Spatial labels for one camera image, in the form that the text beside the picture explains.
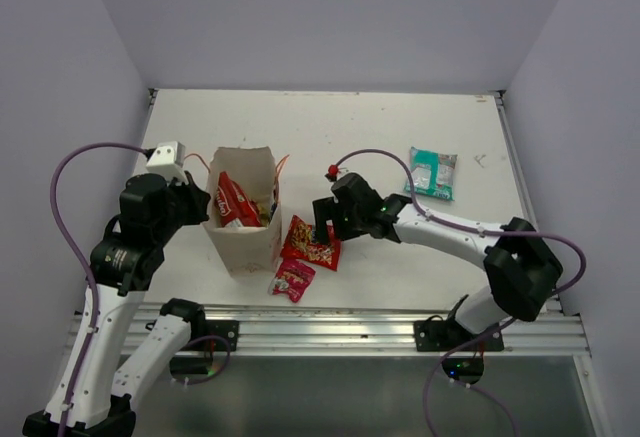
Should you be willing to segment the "red snack packet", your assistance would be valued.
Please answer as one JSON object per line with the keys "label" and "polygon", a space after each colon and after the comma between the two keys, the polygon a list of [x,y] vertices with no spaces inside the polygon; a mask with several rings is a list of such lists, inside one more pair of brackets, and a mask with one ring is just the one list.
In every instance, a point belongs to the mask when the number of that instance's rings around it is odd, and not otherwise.
{"label": "red snack packet", "polygon": [[315,227],[294,215],[280,252],[283,259],[302,260],[337,271],[341,256],[341,241],[328,228],[329,243],[320,243],[316,238]]}

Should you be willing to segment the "small pink snack packet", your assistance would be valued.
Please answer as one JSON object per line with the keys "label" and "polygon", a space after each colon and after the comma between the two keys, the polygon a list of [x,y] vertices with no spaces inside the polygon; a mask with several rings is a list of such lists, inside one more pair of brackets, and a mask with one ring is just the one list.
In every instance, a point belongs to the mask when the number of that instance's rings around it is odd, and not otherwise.
{"label": "small pink snack packet", "polygon": [[298,303],[315,275],[316,271],[308,265],[297,260],[285,259],[272,279],[268,293],[285,295],[292,303]]}

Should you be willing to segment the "red Chuba cassava chips bag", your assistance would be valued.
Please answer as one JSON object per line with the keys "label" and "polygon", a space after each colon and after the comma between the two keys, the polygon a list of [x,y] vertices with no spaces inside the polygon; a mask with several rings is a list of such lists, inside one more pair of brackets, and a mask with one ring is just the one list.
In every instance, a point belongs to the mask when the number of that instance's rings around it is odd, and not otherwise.
{"label": "red Chuba cassava chips bag", "polygon": [[226,172],[219,174],[214,204],[222,228],[262,226],[256,205]]}

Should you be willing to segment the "teal snack packet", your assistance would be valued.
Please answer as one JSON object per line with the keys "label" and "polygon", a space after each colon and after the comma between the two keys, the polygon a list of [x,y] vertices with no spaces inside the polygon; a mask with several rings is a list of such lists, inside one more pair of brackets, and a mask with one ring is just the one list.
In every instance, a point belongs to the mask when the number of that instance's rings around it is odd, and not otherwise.
{"label": "teal snack packet", "polygon": [[405,191],[411,192],[411,188],[414,188],[418,195],[453,201],[457,160],[457,154],[441,154],[411,147],[410,177],[405,184]]}

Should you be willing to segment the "white paper bag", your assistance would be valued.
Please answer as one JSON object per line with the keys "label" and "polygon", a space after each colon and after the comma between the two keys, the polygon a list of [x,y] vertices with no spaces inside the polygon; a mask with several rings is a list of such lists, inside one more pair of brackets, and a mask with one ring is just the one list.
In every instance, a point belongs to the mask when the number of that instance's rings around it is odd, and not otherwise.
{"label": "white paper bag", "polygon": [[[222,228],[214,197],[218,177],[226,172],[256,203],[274,191],[278,207],[268,227]],[[205,228],[224,266],[231,274],[273,271],[282,247],[282,212],[276,160],[268,147],[220,147],[210,163],[207,191],[211,196]]]}

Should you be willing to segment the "blue salt vinegar chips bag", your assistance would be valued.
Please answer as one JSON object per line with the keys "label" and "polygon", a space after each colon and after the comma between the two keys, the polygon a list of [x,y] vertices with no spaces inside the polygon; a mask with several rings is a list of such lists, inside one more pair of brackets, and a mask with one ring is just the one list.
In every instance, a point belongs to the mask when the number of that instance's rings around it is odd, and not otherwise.
{"label": "blue salt vinegar chips bag", "polygon": [[256,207],[261,224],[268,227],[278,207],[276,193],[272,191],[268,197],[258,201]]}

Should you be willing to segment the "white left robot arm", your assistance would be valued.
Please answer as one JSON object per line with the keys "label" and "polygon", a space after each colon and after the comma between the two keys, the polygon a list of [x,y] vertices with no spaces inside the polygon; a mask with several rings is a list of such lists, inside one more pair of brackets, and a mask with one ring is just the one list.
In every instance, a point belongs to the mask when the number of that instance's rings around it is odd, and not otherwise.
{"label": "white left robot arm", "polygon": [[170,360],[207,340],[203,307],[173,298],[143,343],[121,358],[166,244],[180,228],[206,221],[209,201],[190,174],[166,180],[146,173],[126,182],[120,212],[90,255],[89,288],[67,367],[46,407],[26,418],[23,435],[132,435],[137,408]]}

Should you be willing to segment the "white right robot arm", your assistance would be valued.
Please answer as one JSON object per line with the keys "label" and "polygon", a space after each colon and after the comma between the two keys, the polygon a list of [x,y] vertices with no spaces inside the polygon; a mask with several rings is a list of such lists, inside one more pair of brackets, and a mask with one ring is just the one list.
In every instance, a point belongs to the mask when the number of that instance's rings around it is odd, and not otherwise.
{"label": "white right robot arm", "polygon": [[503,350],[500,323],[535,321],[563,273],[555,254],[524,219],[489,224],[418,211],[408,196],[381,197],[357,173],[339,178],[331,192],[312,204],[318,242],[369,235],[435,249],[484,270],[487,285],[461,297],[447,317],[415,322],[420,352],[468,349],[482,333],[489,335],[485,349]]}

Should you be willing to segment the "aluminium mounting rail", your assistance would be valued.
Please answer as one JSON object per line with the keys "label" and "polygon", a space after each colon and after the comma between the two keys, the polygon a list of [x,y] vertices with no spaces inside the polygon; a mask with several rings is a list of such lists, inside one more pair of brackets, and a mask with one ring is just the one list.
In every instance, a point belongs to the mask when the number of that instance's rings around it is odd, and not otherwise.
{"label": "aluminium mounting rail", "polygon": [[[429,312],[209,305],[205,317],[231,327],[227,338],[239,356],[427,357],[448,350],[427,340],[421,324],[437,322]],[[564,357],[585,356],[590,349],[578,317],[551,311],[494,331],[469,353]]]}

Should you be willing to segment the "black left base bracket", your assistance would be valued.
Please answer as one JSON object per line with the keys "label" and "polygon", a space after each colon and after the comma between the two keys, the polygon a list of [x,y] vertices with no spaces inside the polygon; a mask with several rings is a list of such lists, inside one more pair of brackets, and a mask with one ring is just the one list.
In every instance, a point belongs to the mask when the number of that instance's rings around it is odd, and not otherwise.
{"label": "black left base bracket", "polygon": [[194,349],[206,354],[217,352],[225,353],[226,350],[235,352],[240,336],[240,323],[238,320],[207,320],[205,327],[197,334],[198,338],[210,336],[210,339],[190,344],[188,349]]}

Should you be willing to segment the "black base bracket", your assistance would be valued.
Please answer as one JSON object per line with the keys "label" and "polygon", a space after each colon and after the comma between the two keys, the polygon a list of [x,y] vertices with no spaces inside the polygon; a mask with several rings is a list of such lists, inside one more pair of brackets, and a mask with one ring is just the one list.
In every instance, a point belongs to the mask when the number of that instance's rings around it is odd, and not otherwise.
{"label": "black base bracket", "polygon": [[462,351],[470,352],[501,352],[505,349],[502,333],[494,325],[491,333],[482,342],[469,344],[476,338],[453,319],[443,319],[441,316],[431,316],[424,320],[413,322],[413,337],[418,352],[448,352],[465,344]]}
{"label": "black base bracket", "polygon": [[238,320],[207,320],[205,327],[197,334],[198,338],[210,336],[210,339],[190,344],[188,349],[194,349],[206,354],[217,352],[225,353],[226,350],[235,352],[240,336],[240,323]]}

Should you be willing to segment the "black right base bracket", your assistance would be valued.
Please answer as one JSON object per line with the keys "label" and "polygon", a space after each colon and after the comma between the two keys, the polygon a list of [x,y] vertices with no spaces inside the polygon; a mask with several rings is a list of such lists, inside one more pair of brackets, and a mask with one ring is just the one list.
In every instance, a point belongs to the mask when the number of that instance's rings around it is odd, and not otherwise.
{"label": "black right base bracket", "polygon": [[453,319],[443,319],[441,316],[431,316],[424,320],[413,322],[413,337],[418,352],[448,352],[465,344],[462,351],[470,352],[501,352],[505,349],[502,333],[494,325],[491,333],[482,342],[469,344],[476,338]]}

